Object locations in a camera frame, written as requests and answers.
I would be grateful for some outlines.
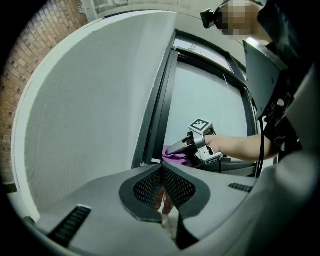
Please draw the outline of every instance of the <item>brick wall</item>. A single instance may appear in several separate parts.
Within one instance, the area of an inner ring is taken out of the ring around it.
[[[11,135],[17,106],[28,80],[44,57],[64,38],[88,23],[80,0],[49,0],[14,45],[0,79],[0,170],[13,183]]]

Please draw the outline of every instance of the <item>window pane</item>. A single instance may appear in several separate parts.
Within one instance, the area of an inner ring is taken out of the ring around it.
[[[226,58],[223,57],[218,52],[216,52],[215,50],[213,50],[205,45],[198,44],[198,43],[195,44],[193,41],[187,40],[187,39],[176,38],[173,43],[173,46],[180,47],[180,48],[183,48],[183,49],[186,49],[189,51],[193,51],[197,54],[200,54],[200,55],[218,63],[219,65],[221,65],[222,67],[226,68],[227,70],[229,70],[233,73],[233,70],[229,66]]]
[[[218,135],[248,136],[240,91],[215,75],[178,62],[164,145],[183,139],[197,118],[212,122]]]

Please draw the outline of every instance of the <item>black vent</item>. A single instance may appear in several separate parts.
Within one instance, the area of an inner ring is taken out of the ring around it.
[[[145,205],[154,208],[161,188],[161,169],[158,169],[148,177],[134,185],[135,197]]]
[[[235,189],[235,190],[241,190],[241,191],[244,191],[244,192],[248,192],[248,193],[250,193],[251,190],[253,189],[252,186],[241,185],[241,184],[238,184],[238,183],[231,183],[228,187],[232,188],[232,189]]]
[[[196,187],[168,168],[163,167],[163,170],[163,186],[170,195],[174,206],[179,209],[194,196]]]
[[[61,246],[67,247],[90,212],[91,209],[87,207],[77,206],[48,237]]]

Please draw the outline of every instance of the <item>bare forearm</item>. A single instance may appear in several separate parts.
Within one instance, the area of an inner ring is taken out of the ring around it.
[[[260,156],[261,135],[250,137],[230,137],[208,135],[205,143],[212,147],[213,151],[219,151],[223,155],[243,161],[258,161]],[[277,155],[272,142],[264,137],[264,159]]]

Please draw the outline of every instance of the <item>black window frame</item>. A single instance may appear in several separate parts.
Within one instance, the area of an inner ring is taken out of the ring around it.
[[[220,55],[226,58],[233,72],[214,62],[213,60],[191,50],[174,47],[173,45],[176,38],[187,39],[188,41],[193,41],[196,45],[204,45],[218,52]],[[176,30],[168,44],[162,64],[156,77],[153,90],[151,92],[134,153],[132,168],[156,164],[162,160],[162,151],[167,131],[178,62],[182,62],[204,70],[223,80],[226,80],[228,84],[236,87],[241,93],[242,102],[244,105],[247,122],[247,135],[252,136],[258,134],[252,96],[250,95],[242,73],[242,71],[245,72],[245,67],[234,57],[232,57],[229,52],[224,51],[216,45],[202,38]],[[245,174],[245,176],[249,176],[254,175],[257,163],[248,163],[243,161],[230,162],[230,159],[224,159],[221,163],[221,167],[223,172],[229,172],[234,175],[237,175],[238,172],[239,175],[244,176]],[[213,163],[206,167],[202,166],[199,167],[199,169],[211,172],[219,171],[218,163]]]

